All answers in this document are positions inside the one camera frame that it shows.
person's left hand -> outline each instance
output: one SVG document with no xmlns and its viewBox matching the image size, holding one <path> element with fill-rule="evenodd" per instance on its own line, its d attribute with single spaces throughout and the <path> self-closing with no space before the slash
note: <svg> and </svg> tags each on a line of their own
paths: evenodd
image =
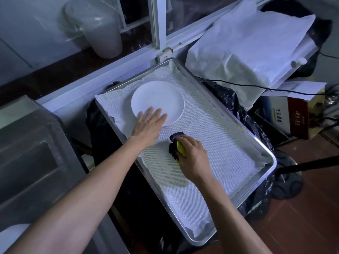
<svg viewBox="0 0 339 254">
<path fill-rule="evenodd" d="M 145 116 L 142 111 L 138 114 L 138 122 L 136 123 L 131 139 L 137 141 L 137 144 L 143 149 L 155 144 L 159 138 L 159 132 L 163 123 L 167 119 L 167 114 L 160 117 L 161 109 L 157 109 L 153 114 L 153 107 L 150 107 Z"/>
</svg>

forearm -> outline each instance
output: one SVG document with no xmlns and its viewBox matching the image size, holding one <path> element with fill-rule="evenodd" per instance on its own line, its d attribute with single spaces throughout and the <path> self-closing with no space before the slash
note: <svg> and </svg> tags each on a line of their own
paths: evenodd
<svg viewBox="0 0 339 254">
<path fill-rule="evenodd" d="M 237 211 L 216 179 L 198 186 L 220 235 L 224 253 L 271 253 Z"/>
<path fill-rule="evenodd" d="M 33 224 L 9 253 L 82 253 L 141 148 L 128 140 Z"/>
</svg>

textured white mat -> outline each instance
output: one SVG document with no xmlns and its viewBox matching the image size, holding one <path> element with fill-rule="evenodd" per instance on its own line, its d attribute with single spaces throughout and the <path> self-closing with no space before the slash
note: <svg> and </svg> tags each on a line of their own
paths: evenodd
<svg viewBox="0 0 339 254">
<path fill-rule="evenodd" d="M 160 132 L 157 143 L 144 150 L 140 157 L 162 189 L 167 203 L 184 226 L 192 230 L 189 230 L 191 236 L 197 237 L 204 230 L 210 231 L 213 222 L 200 192 L 184 177 L 178 163 L 168 153 L 170 135 L 182 131 L 202 142 L 214 176 L 230 197 L 265 166 L 267 159 L 246 140 L 240 128 L 207 101 L 172 61 L 123 89 L 96 96 L 126 137 L 131 135 L 136 122 L 130 105 L 134 91 L 142 84 L 156 80 L 169 82 L 182 92 L 185 110 L 176 123 Z"/>
</svg>

baking tray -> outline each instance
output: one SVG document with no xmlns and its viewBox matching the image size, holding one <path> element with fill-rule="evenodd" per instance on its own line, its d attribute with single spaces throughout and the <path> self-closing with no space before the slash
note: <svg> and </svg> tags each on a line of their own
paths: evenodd
<svg viewBox="0 0 339 254">
<path fill-rule="evenodd" d="M 251 142 L 252 145 L 254 145 L 255 148 L 261 151 L 261 153 L 265 153 L 266 157 L 270 158 L 270 162 L 265 165 L 264 168 L 262 168 L 256 175 L 254 175 L 248 183 L 246 183 L 231 199 L 232 203 L 235 205 L 236 208 L 238 208 L 244 200 L 247 199 L 247 197 L 264 181 L 264 179 L 271 174 L 271 172 L 275 169 L 277 165 L 276 158 L 274 157 L 273 153 L 270 152 L 269 149 L 263 145 L 263 143 L 257 139 L 256 136 L 254 136 L 246 127 L 243 126 L 243 124 L 233 115 L 227 108 L 199 81 L 197 81 L 196 77 L 187 69 L 185 68 L 179 60 L 175 58 L 170 58 L 165 60 L 164 62 L 157 64 L 153 68 L 149 68 L 148 70 L 124 81 L 120 84 L 117 84 L 103 93 L 107 93 L 110 91 L 114 91 L 117 89 L 122 89 L 126 87 L 127 85 L 142 79 L 144 76 L 154 72 L 160 67 L 167 66 L 169 64 L 169 61 L 172 60 L 174 64 L 177 66 L 177 69 L 184 74 L 184 76 L 206 97 L 206 101 L 209 101 L 224 117 L 230 119 L 232 122 L 234 122 L 235 126 L 238 126 L 243 129 L 243 131 L 246 133 L 246 137 L 248 138 L 248 141 Z M 104 108 L 97 102 L 97 106 L 99 107 L 100 111 L 103 113 L 105 118 L 107 119 L 108 123 L 120 139 L 122 143 L 125 143 L 127 140 L 126 136 L 119 130 L 117 125 L 115 124 L 114 117 L 111 117 L 108 115 L 108 113 L 104 110 Z M 142 159 L 138 157 L 135 161 L 135 164 L 138 166 L 140 171 L 142 172 L 143 176 L 146 178 L 148 183 L 150 184 L 151 188 L 155 192 L 155 194 L 158 196 L 159 200 L 167 210 L 168 214 L 172 218 L 172 220 L 175 222 L 175 224 L 178 226 L 181 233 L 184 235 L 186 240 L 194 245 L 194 246 L 202 246 L 204 245 L 216 232 L 215 227 L 211 230 L 203 232 L 199 237 L 192 239 L 187 232 L 187 229 L 184 227 L 183 223 L 180 222 L 180 219 L 176 216 L 175 211 L 171 208 L 169 204 L 167 204 L 164 194 L 161 190 L 161 188 L 158 186 L 158 184 L 155 182 L 155 179 L 150 174 L 149 170 L 146 168 L 144 163 L 142 162 Z"/>
</svg>

person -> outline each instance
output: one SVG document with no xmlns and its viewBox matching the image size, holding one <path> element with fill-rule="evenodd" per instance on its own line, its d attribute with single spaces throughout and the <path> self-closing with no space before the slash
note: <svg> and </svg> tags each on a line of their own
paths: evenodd
<svg viewBox="0 0 339 254">
<path fill-rule="evenodd" d="M 82 253 L 111 208 L 135 159 L 157 141 L 167 118 L 160 114 L 161 109 L 153 114 L 152 107 L 145 115 L 140 112 L 125 144 L 57 201 L 6 253 Z M 178 153 L 180 169 L 204 197 L 224 252 L 271 253 L 214 178 L 201 142 L 186 135 L 177 140 L 187 152 L 186 158 Z"/>
</svg>

